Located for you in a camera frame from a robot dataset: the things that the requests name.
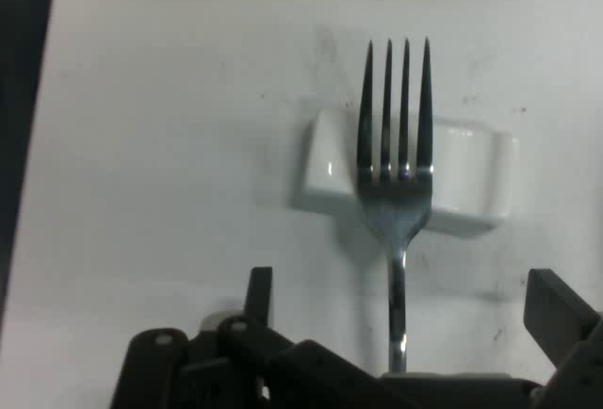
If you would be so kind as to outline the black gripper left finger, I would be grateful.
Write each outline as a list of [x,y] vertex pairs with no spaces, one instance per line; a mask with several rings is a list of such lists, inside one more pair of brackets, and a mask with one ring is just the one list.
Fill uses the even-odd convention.
[[113,408],[402,408],[378,379],[310,340],[269,328],[272,269],[252,269],[242,312],[194,338],[161,328],[135,335]]

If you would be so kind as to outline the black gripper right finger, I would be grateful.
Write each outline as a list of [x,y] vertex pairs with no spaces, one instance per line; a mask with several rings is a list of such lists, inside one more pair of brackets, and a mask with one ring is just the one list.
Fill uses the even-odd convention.
[[524,325],[555,371],[535,408],[602,406],[602,315],[551,269],[532,269]]

